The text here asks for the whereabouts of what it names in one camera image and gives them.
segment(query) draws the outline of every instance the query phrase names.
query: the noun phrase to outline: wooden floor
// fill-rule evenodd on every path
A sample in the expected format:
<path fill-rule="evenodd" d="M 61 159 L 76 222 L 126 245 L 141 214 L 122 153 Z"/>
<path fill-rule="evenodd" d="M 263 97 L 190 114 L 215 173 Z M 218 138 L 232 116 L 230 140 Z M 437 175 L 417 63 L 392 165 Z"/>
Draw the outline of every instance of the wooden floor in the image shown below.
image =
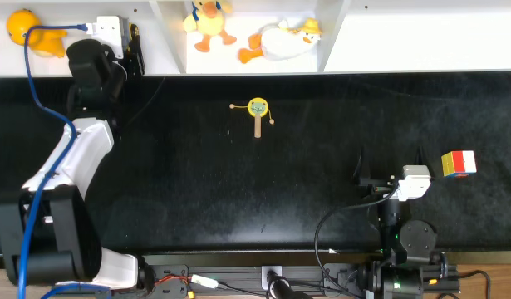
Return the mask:
<path fill-rule="evenodd" d="M 462 265 L 459 266 L 459 272 L 465 273 L 473 270 L 484 270 L 491 277 L 491 297 L 493 299 L 511 299 L 511 265 Z M 463 279 L 462 292 L 455 294 L 460 299 L 485 299 L 486 280 L 482 275 Z M 48 287 L 28 287 L 28 298 L 40 298 L 46 292 Z M 6 273 L 0 270 L 0 298 L 16 298 L 17 289 L 8 281 Z M 231 296 L 228 299 L 250 298 L 252 296 Z M 426 295 L 425 299 L 435 299 L 438 295 Z M 199 297 L 199 299 L 216 299 L 217 297 Z"/>

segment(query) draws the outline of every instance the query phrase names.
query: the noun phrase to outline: black table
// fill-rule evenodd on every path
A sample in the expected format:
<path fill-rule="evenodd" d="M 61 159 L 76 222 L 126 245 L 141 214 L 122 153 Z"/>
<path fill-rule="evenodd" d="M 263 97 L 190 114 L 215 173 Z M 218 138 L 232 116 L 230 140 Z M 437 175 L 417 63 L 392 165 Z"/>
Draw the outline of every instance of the black table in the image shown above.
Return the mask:
<path fill-rule="evenodd" d="M 125 91 L 127 118 L 160 78 Z M 36 80 L 62 110 L 70 79 Z M 253 138 L 246 105 L 265 98 Z M 61 137 L 62 123 L 32 103 L 24 79 L 0 79 L 0 192 L 20 188 Z M 511 72 L 165 80 L 102 161 L 86 206 L 104 247 L 122 252 L 312 250 L 317 222 L 359 203 L 351 174 L 363 146 L 372 174 L 412 164 L 421 147 L 436 180 L 410 203 L 438 248 L 511 250 Z M 444 179 L 441 155 L 474 150 L 478 173 Z M 339 213 L 322 248 L 371 252 L 366 210 Z"/>

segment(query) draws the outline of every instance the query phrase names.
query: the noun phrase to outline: yellow plush duck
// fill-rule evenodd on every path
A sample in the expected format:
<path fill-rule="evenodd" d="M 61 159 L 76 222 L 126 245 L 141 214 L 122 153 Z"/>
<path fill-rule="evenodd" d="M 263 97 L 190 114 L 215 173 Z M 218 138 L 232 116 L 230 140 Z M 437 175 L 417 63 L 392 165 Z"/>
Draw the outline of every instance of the yellow plush duck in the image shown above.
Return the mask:
<path fill-rule="evenodd" d="M 33 26 L 41 26 L 41 21 L 29 10 L 14 12 L 7 20 L 7 33 L 12 41 L 24 46 L 26 33 Z M 37 29 L 30 33 L 28 46 L 34 53 L 41 57 L 65 56 L 65 47 L 62 37 L 66 36 L 65 30 L 42 30 Z"/>
<path fill-rule="evenodd" d="M 288 27 L 286 21 L 268 25 L 261 33 L 249 37 L 249 49 L 240 49 L 238 59 L 248 63 L 253 58 L 264 56 L 272 61 L 294 58 L 311 51 L 320 40 L 322 31 L 318 21 L 308 18 L 298 29 Z"/>
<path fill-rule="evenodd" d="M 230 36 L 225 30 L 225 18 L 222 12 L 231 13 L 231 4 L 223 1 L 199 0 L 192 2 L 192 14 L 185 18 L 183 29 L 192 32 L 196 29 L 204 35 L 204 39 L 194 45 L 201 52 L 209 51 L 211 37 L 220 35 L 224 45 L 231 45 L 237 41 L 237 37 Z"/>

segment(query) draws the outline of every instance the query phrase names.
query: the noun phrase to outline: orange beak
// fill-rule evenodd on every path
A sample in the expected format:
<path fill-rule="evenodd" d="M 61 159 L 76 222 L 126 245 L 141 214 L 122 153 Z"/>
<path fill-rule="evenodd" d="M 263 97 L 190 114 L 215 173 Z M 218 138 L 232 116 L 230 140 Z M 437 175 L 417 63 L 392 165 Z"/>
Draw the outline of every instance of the orange beak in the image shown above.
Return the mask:
<path fill-rule="evenodd" d="M 211 1 L 207 2 L 203 6 L 204 13 L 209 18 L 216 17 L 216 14 L 219 12 L 219 10 L 216 8 L 216 2 Z"/>

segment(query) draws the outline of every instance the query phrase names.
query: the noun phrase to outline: colorful cube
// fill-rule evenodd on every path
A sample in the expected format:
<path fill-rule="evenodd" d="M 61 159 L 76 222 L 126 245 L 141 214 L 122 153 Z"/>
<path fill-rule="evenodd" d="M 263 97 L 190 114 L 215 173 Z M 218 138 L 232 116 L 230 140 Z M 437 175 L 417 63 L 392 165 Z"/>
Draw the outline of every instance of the colorful cube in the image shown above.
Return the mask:
<path fill-rule="evenodd" d="M 456 150 L 441 157 L 445 177 L 465 177 L 477 172 L 473 150 Z"/>

